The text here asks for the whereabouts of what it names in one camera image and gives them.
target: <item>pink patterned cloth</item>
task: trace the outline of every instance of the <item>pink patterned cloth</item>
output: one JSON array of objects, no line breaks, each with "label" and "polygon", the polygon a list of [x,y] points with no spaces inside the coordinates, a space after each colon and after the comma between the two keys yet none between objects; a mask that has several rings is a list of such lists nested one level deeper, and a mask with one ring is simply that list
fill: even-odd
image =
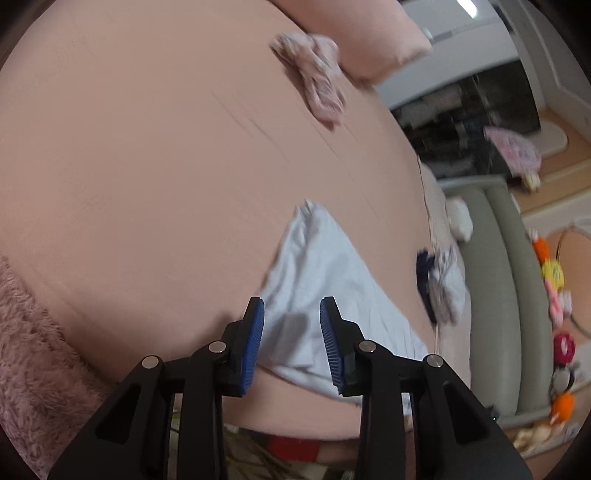
[{"label": "pink patterned cloth", "polygon": [[346,102],[337,85],[342,72],[336,43],[324,35],[294,32],[277,35],[271,48],[300,71],[312,114],[323,122],[340,125]]},{"label": "pink patterned cloth", "polygon": [[542,156],[531,140],[514,131],[498,127],[484,127],[484,134],[494,143],[513,175],[540,171]]}]

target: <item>gray sofa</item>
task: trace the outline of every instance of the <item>gray sofa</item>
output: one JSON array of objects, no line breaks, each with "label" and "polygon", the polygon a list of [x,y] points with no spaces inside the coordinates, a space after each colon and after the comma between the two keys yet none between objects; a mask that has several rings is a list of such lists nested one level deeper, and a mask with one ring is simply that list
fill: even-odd
[{"label": "gray sofa", "polygon": [[547,416],[552,327],[540,266],[505,182],[445,190],[461,196],[474,224],[460,245],[472,296],[472,391],[494,405],[503,427]]}]

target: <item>pink bed sheet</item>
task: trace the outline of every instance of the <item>pink bed sheet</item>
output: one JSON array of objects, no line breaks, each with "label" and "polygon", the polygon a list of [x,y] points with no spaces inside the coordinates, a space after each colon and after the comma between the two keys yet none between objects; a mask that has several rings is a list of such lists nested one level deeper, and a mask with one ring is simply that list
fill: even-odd
[{"label": "pink bed sheet", "polygon": [[[432,348],[416,156],[369,88],[311,115],[269,49],[265,0],[57,0],[0,70],[0,251],[67,340],[122,378],[217,338],[260,288],[294,208],[324,204]],[[226,421],[339,439],[359,410],[258,371]]]}]

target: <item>yellow plush toy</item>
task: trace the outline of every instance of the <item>yellow plush toy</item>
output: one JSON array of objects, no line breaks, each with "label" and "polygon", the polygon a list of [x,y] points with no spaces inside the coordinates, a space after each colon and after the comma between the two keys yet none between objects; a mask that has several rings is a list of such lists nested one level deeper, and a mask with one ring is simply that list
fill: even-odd
[{"label": "yellow plush toy", "polygon": [[556,260],[546,260],[542,264],[542,277],[547,279],[556,290],[564,287],[564,272]]}]

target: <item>white stuffed toy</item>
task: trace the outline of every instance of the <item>white stuffed toy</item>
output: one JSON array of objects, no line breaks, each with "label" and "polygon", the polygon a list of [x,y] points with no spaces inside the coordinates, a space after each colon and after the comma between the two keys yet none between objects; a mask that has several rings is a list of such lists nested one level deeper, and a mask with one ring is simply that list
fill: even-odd
[{"label": "white stuffed toy", "polygon": [[453,237],[458,242],[468,242],[472,237],[474,225],[470,218],[468,205],[461,197],[451,197],[445,202],[447,221]]},{"label": "white stuffed toy", "polygon": [[573,314],[573,296],[570,290],[560,290],[558,293],[558,301],[562,305],[564,317],[570,317]]}]

